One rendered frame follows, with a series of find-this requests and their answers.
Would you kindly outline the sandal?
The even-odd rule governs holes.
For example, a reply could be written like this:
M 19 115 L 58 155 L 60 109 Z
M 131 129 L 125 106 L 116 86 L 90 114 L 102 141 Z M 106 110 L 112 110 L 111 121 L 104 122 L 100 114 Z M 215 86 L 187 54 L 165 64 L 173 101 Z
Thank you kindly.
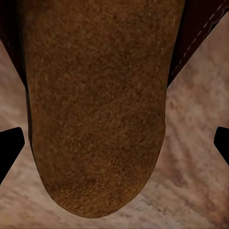
M 136 198 L 163 145 L 167 87 L 227 11 L 229 0 L 0 0 L 55 203 L 98 219 Z

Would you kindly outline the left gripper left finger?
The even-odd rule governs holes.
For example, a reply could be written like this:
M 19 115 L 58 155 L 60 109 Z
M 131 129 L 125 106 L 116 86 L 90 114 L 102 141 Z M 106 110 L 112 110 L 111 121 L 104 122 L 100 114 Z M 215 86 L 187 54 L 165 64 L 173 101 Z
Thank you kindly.
M 25 145 L 22 128 L 0 132 L 0 184 Z

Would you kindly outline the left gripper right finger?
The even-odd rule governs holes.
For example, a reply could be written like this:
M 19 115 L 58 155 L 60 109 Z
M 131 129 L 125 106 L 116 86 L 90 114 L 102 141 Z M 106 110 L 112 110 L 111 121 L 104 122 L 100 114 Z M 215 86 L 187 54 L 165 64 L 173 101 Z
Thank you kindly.
M 215 138 L 214 138 L 214 144 L 229 165 L 229 129 L 228 128 L 224 128 L 224 127 L 217 128 Z

